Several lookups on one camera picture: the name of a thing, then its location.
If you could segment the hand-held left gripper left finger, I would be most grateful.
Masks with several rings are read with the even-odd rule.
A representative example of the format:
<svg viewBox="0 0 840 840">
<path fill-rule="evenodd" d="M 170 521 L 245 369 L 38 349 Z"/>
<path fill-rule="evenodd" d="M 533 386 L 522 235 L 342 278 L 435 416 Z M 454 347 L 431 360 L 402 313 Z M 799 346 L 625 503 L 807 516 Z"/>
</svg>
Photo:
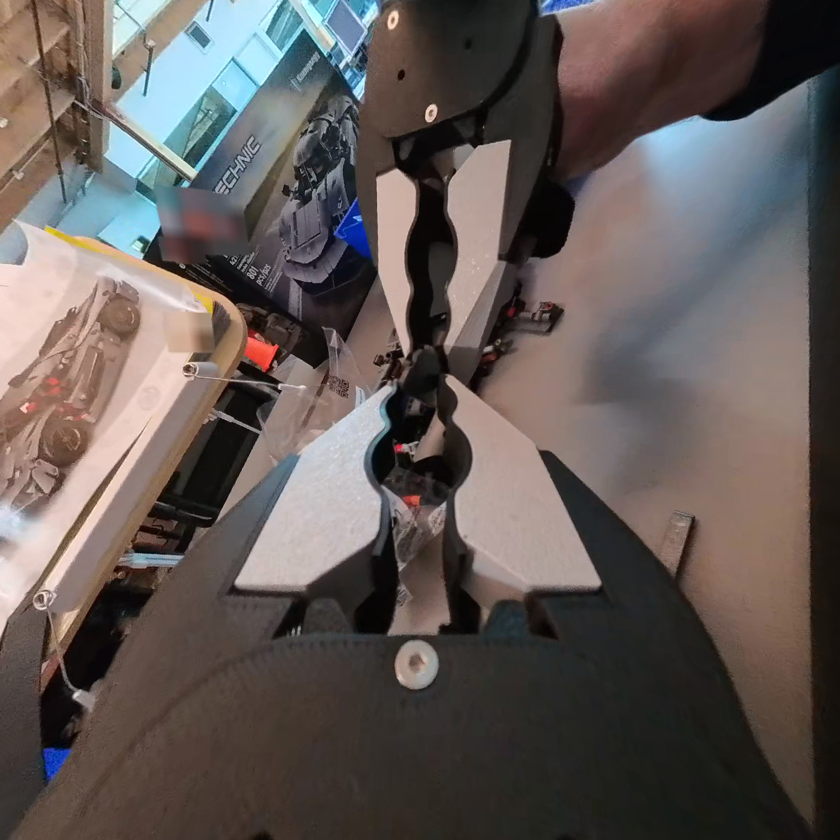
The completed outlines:
<svg viewBox="0 0 840 840">
<path fill-rule="evenodd" d="M 375 559 L 391 525 L 376 474 L 376 449 L 389 443 L 383 386 L 299 455 L 234 580 L 240 592 L 332 599 L 352 616 L 375 591 Z"/>
</svg>

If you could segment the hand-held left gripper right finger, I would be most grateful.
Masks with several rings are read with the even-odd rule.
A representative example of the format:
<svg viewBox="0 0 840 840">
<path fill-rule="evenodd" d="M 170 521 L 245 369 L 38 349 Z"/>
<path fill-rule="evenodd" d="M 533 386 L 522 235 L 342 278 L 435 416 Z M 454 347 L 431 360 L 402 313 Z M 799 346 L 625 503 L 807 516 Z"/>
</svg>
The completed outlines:
<svg viewBox="0 0 840 840">
<path fill-rule="evenodd" d="M 450 605 L 491 610 L 538 595 L 594 593 L 602 580 L 531 439 L 453 375 L 438 387 L 454 485 L 444 525 Z"/>
</svg>

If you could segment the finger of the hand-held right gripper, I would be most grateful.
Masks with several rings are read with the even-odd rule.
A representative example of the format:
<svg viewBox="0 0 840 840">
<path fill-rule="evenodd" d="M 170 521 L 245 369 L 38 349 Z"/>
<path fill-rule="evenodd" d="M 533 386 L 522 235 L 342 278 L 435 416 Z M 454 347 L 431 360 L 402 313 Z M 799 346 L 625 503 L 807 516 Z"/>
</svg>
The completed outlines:
<svg viewBox="0 0 840 840">
<path fill-rule="evenodd" d="M 397 338 L 405 356 L 428 342 L 430 286 L 421 252 L 412 245 L 417 224 L 419 185 L 402 171 L 376 179 L 377 268 Z"/>
<path fill-rule="evenodd" d="M 511 142 L 475 148 L 448 184 L 447 214 L 455 233 L 456 261 L 447 288 L 448 372 L 468 385 L 476 371 L 500 303 L 506 263 L 500 242 Z"/>
</svg>

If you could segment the partly built lego car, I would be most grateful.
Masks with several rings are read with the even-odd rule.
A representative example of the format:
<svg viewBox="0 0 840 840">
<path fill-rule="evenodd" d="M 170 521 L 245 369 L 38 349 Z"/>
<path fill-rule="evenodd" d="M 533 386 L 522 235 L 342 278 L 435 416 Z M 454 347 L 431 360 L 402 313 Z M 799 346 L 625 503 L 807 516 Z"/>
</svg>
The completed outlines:
<svg viewBox="0 0 840 840">
<path fill-rule="evenodd" d="M 504 304 L 498 313 L 477 367 L 469 380 L 469 389 L 473 393 L 480 393 L 485 379 L 493 372 L 496 363 L 511 351 L 513 339 L 510 333 L 525 306 L 524 300 L 519 296 L 521 288 L 522 284 L 519 282 L 515 286 L 514 297 Z M 384 351 L 374 357 L 373 364 L 379 375 L 375 386 L 377 389 L 388 382 L 402 379 L 406 362 L 395 329 L 391 330 Z M 402 397 L 402 420 L 394 433 L 395 454 L 401 466 L 436 454 L 437 445 L 428 437 L 438 420 L 436 398 L 431 398 L 432 402 L 426 402 L 411 395 Z"/>
</svg>

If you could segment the grey red lego subassembly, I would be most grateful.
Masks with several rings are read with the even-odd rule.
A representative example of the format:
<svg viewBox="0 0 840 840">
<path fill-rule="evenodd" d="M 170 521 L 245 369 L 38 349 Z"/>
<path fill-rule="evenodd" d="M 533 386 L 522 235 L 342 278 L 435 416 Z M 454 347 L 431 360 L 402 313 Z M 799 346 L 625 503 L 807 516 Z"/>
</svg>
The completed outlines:
<svg viewBox="0 0 840 840">
<path fill-rule="evenodd" d="M 553 301 L 541 301 L 528 308 L 525 301 L 517 299 L 507 310 L 504 329 L 511 333 L 549 335 L 563 315 L 564 309 Z"/>
</svg>

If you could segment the dark lego box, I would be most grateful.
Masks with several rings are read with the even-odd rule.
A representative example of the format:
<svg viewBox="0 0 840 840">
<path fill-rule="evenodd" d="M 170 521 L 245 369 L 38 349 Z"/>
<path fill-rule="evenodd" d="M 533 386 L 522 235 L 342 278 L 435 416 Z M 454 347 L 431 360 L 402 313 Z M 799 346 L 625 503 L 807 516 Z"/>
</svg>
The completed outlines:
<svg viewBox="0 0 840 840">
<path fill-rule="evenodd" d="M 347 339 L 375 279 L 366 244 L 342 237 L 361 220 L 359 116 L 347 81 L 303 29 L 192 183 L 242 208 L 247 251 L 176 264 L 163 260 L 158 234 L 144 260 L 287 322 L 288 353 L 320 366 L 324 329 Z"/>
</svg>

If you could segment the long grey lego beam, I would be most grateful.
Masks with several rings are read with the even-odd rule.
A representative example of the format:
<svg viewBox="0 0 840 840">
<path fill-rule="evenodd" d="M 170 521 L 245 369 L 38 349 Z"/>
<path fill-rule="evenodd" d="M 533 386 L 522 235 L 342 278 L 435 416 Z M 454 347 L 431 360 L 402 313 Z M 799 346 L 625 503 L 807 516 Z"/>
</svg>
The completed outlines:
<svg viewBox="0 0 840 840">
<path fill-rule="evenodd" d="M 685 511 L 671 513 L 658 549 L 658 560 L 674 580 L 679 574 L 690 546 L 696 518 Z"/>
</svg>

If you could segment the person's right hand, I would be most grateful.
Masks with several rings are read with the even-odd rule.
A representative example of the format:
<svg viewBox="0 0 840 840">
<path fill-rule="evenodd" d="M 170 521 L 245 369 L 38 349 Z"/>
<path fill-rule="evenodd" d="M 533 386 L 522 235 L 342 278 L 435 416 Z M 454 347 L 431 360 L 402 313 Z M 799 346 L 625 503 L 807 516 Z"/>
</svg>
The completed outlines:
<svg viewBox="0 0 840 840">
<path fill-rule="evenodd" d="M 751 78 L 769 2 L 602 1 L 556 14 L 556 172 L 593 172 L 639 137 L 716 110 Z"/>
</svg>

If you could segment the white wooden book stand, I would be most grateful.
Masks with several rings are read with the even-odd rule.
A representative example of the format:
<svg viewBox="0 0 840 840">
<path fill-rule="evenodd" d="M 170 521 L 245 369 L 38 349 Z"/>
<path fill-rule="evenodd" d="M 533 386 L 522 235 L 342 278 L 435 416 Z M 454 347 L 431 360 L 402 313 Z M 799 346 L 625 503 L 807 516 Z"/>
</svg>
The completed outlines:
<svg viewBox="0 0 840 840">
<path fill-rule="evenodd" d="M 116 564 L 148 510 L 159 496 L 200 426 L 208 419 L 245 349 L 242 316 L 227 299 L 164 269 L 125 255 L 97 241 L 81 241 L 46 230 L 80 249 L 144 264 L 171 277 L 213 304 L 212 352 L 193 353 L 163 391 L 130 446 L 67 513 L 48 514 L 33 523 L 2 516 L 1 616 L 7 620 L 34 592 L 54 595 L 58 614 L 79 610 L 93 585 Z"/>
</svg>

